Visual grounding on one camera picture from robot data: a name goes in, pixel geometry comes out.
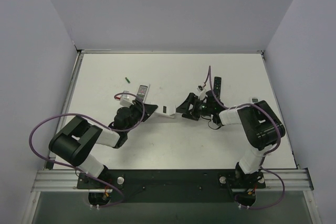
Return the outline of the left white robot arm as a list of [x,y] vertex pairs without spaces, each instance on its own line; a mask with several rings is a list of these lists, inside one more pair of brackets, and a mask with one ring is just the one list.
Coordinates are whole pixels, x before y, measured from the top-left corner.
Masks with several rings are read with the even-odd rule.
[[146,121],[157,110],[157,105],[142,104],[134,100],[130,106],[117,110],[107,128],[91,124],[76,115],[49,143],[49,150],[73,167],[89,174],[89,182],[96,188],[106,185],[107,168],[92,154],[96,144],[119,149],[128,139],[128,133],[139,122]]

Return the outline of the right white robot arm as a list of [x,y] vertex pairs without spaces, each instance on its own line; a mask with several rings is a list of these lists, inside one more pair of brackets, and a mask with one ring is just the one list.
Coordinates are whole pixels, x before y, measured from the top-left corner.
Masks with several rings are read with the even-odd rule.
[[211,91],[207,91],[203,99],[190,93],[176,112],[194,121],[208,116],[218,127],[241,125],[249,148],[236,169],[246,175],[261,169],[266,155],[278,148],[286,133],[283,123],[265,100],[229,108]]

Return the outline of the red and white remote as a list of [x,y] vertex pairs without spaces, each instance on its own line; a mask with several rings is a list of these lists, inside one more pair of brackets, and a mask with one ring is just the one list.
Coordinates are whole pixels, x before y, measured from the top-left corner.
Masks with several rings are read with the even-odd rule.
[[159,116],[172,119],[172,118],[175,118],[176,106],[159,105],[158,108],[155,110],[155,113]]

